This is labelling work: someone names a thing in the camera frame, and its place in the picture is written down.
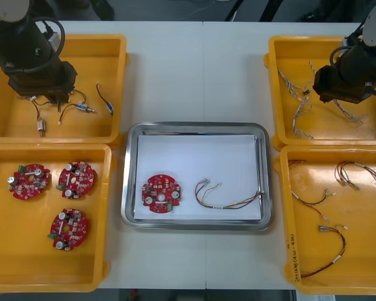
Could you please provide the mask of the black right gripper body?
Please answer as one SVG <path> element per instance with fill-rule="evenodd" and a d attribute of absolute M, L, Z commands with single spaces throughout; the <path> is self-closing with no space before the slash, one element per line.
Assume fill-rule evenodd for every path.
<path fill-rule="evenodd" d="M 313 89 L 323 103 L 343 100 L 358 104 L 372 95 L 366 91 L 365 86 L 350 86 L 345 83 L 337 69 L 329 65 L 323 66 L 316 72 Z"/>

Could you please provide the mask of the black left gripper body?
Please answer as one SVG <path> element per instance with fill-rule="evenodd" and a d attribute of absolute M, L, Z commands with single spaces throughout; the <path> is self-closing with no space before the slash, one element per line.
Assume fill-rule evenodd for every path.
<path fill-rule="evenodd" d="M 23 73 L 8 75 L 9 86 L 15 90 L 19 96 L 44 96 L 56 97 L 60 92 L 71 92 L 74 89 L 77 72 L 67 61 L 56 61 L 33 73 Z"/>

